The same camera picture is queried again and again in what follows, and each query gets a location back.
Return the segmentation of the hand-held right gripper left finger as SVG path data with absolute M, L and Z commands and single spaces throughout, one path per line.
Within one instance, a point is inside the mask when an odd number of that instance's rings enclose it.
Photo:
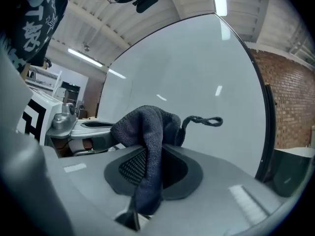
M 47 172 L 69 220 L 72 236 L 137 236 L 115 222 L 126 211 L 130 197 L 116 194 L 104 177 L 105 167 L 126 151 L 58 158 L 44 146 Z

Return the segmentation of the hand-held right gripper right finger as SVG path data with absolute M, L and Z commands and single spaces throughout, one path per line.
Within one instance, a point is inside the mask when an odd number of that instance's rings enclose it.
M 283 203 L 265 184 L 232 163 L 190 149 L 165 148 L 195 160 L 203 171 L 187 198 L 164 201 L 141 236 L 269 236 Z

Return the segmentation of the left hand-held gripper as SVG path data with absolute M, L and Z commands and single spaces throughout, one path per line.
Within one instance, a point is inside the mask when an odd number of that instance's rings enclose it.
M 47 139 L 70 136 L 73 156 L 83 156 L 119 149 L 119 142 L 110 133 L 113 123 L 99 120 L 78 120 L 71 103 L 62 103 L 41 90 L 33 90 L 18 122 L 17 131 L 35 138 L 40 145 Z

